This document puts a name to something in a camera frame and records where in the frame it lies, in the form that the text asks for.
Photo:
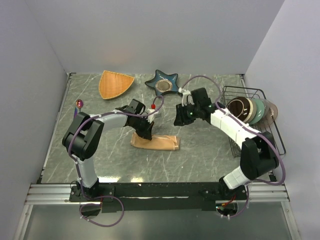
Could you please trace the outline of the peach satin napkin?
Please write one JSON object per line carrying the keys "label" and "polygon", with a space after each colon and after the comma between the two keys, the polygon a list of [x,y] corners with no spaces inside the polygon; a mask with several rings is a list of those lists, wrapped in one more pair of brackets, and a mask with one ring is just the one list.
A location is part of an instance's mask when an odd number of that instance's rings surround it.
{"label": "peach satin napkin", "polygon": [[158,150],[158,151],[175,151],[180,149],[181,139],[176,135],[152,135],[152,139],[139,137],[133,133],[130,144],[139,149]]}

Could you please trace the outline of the iridescent knife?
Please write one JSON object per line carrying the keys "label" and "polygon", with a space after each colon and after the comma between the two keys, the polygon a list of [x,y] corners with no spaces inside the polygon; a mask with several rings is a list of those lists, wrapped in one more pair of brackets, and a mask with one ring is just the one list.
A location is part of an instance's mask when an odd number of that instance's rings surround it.
{"label": "iridescent knife", "polygon": [[74,113],[73,113],[73,118],[75,118],[77,116],[77,114],[78,114],[78,108],[75,107],[74,108]]}

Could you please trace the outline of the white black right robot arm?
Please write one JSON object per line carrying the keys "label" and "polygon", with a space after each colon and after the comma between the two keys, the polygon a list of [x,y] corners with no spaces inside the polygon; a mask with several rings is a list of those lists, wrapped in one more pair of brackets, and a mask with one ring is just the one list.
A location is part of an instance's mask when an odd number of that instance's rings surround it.
{"label": "white black right robot arm", "polygon": [[178,92],[182,100],[176,105],[175,126],[190,125],[201,119],[220,129],[240,148],[239,166],[219,179],[217,192],[223,199],[232,198],[241,186],[279,166],[279,155],[270,132],[253,129],[222,104],[212,103],[205,88],[193,91],[179,88]]}

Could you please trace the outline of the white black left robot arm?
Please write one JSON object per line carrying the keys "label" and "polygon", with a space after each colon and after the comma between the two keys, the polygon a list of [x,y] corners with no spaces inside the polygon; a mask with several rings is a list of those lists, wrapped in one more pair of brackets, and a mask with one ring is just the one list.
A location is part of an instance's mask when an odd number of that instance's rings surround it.
{"label": "white black left robot arm", "polygon": [[99,196],[99,178],[94,167],[94,154],[104,132],[123,127],[131,127],[135,133],[152,140],[152,128],[156,107],[151,108],[133,99],[129,105],[118,107],[103,114],[78,113],[64,137],[62,145],[73,160],[77,172],[76,185],[81,195],[88,201]]}

